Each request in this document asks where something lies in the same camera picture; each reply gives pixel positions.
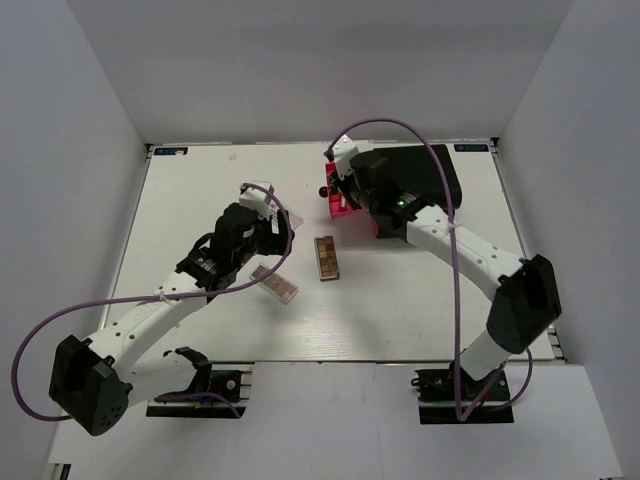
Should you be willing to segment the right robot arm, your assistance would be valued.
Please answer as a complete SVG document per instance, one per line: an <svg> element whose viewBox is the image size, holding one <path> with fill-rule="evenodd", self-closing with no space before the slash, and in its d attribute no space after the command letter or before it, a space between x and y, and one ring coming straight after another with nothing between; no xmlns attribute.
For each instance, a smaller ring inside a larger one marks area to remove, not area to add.
<svg viewBox="0 0 640 480"><path fill-rule="evenodd" d="M458 268L491 302L484 331L460 354L453 390L472 399L488 375L524 352L559 317L551 262L523 259L450 222L462 190L447 148L334 147L331 185L353 210L364 210L379 233L399 238Z"/></svg>

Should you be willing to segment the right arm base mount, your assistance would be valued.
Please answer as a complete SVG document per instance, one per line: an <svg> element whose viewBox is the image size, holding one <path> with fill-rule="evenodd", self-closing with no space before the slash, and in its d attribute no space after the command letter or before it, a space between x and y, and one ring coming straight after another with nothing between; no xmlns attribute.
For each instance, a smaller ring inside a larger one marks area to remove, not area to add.
<svg viewBox="0 0 640 480"><path fill-rule="evenodd" d="M458 425L455 411L454 376L452 368L427 368L415 371L411 386L417 392L421 425ZM502 408L511 399L506 374L500 376L484 394L466 424L513 424L511 406Z"/></svg>

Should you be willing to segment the black drawer organizer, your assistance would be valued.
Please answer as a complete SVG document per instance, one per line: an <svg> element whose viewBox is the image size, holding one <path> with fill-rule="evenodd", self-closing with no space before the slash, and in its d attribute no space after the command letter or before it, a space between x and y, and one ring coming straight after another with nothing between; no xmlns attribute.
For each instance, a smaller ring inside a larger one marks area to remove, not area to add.
<svg viewBox="0 0 640 480"><path fill-rule="evenodd" d="M453 209L457 210L463 199L462 188L447 146L431 144L443 167ZM440 172L432 155L423 145L378 147L373 149L385 159L382 196L385 200L409 192L425 197L432 204L447 212L447 201Z"/></svg>

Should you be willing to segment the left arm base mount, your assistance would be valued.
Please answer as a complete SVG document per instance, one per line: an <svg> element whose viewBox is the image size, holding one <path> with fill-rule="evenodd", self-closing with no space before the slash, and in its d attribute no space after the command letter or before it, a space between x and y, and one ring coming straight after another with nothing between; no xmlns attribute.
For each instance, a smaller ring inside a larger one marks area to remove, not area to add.
<svg viewBox="0 0 640 480"><path fill-rule="evenodd" d="M251 395L253 364L213 364L209 377L192 381L167 401L149 401L148 418L239 420Z"/></svg>

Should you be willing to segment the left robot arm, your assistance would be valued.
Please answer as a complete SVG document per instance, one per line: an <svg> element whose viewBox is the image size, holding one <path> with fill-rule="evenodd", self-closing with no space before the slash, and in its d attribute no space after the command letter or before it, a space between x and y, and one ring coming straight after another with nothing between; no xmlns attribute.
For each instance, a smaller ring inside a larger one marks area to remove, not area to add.
<svg viewBox="0 0 640 480"><path fill-rule="evenodd" d="M182 320L229 291L256 255L283 255L294 234L285 209L229 205L213 232L200 237L163 281L155 301L136 302L112 325L84 340L64 339L54 358L49 395L88 434L102 435L125 411L155 400L184 402L209 395L212 364L191 347L145 359Z"/></svg>

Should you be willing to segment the pink drawer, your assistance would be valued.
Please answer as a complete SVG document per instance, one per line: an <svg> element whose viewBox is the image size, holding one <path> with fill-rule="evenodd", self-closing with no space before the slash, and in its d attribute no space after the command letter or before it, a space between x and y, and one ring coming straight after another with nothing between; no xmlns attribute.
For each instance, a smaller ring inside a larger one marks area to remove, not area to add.
<svg viewBox="0 0 640 480"><path fill-rule="evenodd" d="M319 194L328 202L329 216L332 220L364 215L367 211L357 206L353 194L357 192L355 176L352 171L347 170L342 176L339 175L335 162L327 161L324 164L326 185L321 187Z"/></svg>

